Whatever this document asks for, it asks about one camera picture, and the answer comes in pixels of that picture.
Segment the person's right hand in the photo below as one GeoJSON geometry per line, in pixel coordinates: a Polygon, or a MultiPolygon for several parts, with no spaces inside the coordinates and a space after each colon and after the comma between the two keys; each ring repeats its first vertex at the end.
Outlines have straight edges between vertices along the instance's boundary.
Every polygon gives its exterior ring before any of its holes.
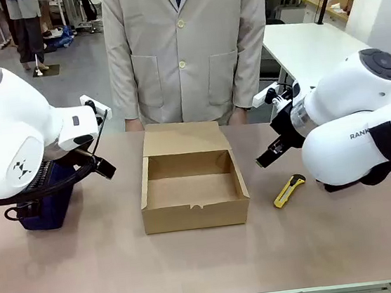
{"type": "Polygon", "coordinates": [[[143,131],[144,125],[139,118],[137,119],[125,119],[125,131],[143,131]]]}

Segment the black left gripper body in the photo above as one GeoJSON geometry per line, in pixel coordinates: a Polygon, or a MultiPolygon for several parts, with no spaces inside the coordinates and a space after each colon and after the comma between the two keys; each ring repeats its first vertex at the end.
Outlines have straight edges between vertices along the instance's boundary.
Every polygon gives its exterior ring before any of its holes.
{"type": "Polygon", "coordinates": [[[53,161],[63,167],[84,166],[89,162],[91,153],[88,151],[92,144],[92,140],[80,145],[78,148],[72,151],[64,151],[58,146],[46,147],[46,159],[53,161]]]}

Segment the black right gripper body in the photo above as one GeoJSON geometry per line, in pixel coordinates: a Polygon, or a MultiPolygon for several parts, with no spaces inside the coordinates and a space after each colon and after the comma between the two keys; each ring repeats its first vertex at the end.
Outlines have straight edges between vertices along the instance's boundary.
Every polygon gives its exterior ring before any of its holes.
{"type": "Polygon", "coordinates": [[[291,121],[292,107],[293,104],[289,102],[271,121],[270,126],[279,134],[279,137],[272,143],[272,149],[275,152],[289,148],[301,149],[303,146],[305,137],[297,132],[291,121]]]}

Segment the person's left hand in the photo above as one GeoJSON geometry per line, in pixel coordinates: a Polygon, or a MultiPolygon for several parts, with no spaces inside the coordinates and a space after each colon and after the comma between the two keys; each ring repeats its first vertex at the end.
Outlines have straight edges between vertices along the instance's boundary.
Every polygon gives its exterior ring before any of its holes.
{"type": "Polygon", "coordinates": [[[231,117],[229,118],[229,125],[245,125],[247,123],[247,115],[248,115],[248,110],[246,108],[238,108],[236,107],[233,112],[231,117]]]}

